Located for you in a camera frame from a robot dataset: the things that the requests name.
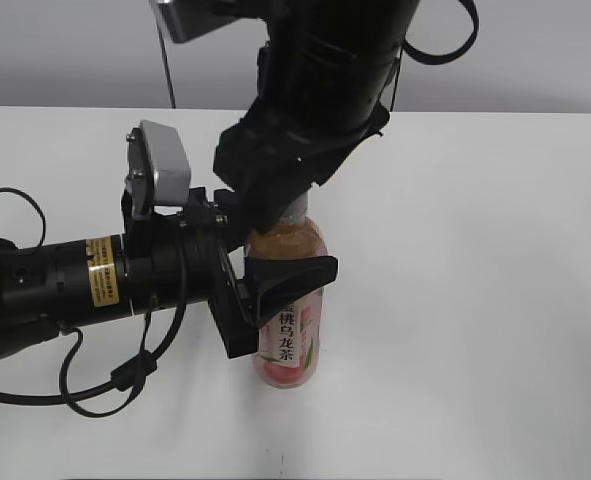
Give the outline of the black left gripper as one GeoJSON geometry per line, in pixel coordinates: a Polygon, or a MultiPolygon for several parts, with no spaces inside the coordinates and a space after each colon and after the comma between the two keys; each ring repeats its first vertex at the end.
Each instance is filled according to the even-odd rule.
{"type": "Polygon", "coordinates": [[[246,288],[229,259],[231,252],[247,246],[252,231],[250,216],[236,193],[217,189],[210,200],[205,188],[192,188],[179,212],[161,215],[153,210],[148,216],[135,217],[125,191],[121,211],[132,307],[137,311],[151,305],[175,309],[169,331],[152,353],[155,359],[174,341],[189,304],[208,304],[227,356],[238,358],[256,353],[258,329],[286,306],[337,278],[334,256],[246,257],[244,283],[250,314],[246,288]]]}

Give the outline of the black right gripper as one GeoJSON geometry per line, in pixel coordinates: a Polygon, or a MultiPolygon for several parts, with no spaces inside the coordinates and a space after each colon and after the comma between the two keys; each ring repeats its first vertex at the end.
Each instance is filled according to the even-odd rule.
{"type": "Polygon", "coordinates": [[[377,103],[355,129],[297,129],[255,101],[220,135],[213,171],[238,195],[250,228],[266,233],[311,183],[326,183],[350,153],[379,135],[389,120],[388,110],[377,103]]]}

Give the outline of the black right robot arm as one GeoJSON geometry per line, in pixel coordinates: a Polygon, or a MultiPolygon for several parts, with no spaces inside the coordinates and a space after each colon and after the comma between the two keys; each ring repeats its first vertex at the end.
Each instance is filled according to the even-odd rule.
{"type": "Polygon", "coordinates": [[[272,228],[389,119],[381,94],[415,1],[281,1],[268,19],[258,95],[215,151],[215,174],[251,230],[272,228]]]}

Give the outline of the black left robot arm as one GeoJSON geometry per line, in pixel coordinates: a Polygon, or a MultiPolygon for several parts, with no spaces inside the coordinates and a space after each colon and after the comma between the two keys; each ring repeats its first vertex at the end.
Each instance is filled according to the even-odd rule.
{"type": "Polygon", "coordinates": [[[20,249],[0,239],[0,359],[70,327],[204,302],[226,354],[253,354],[284,307],[333,282],[336,258],[250,258],[237,278],[230,253],[246,227],[235,195],[201,188],[177,213],[127,214],[126,230],[20,249]]]}

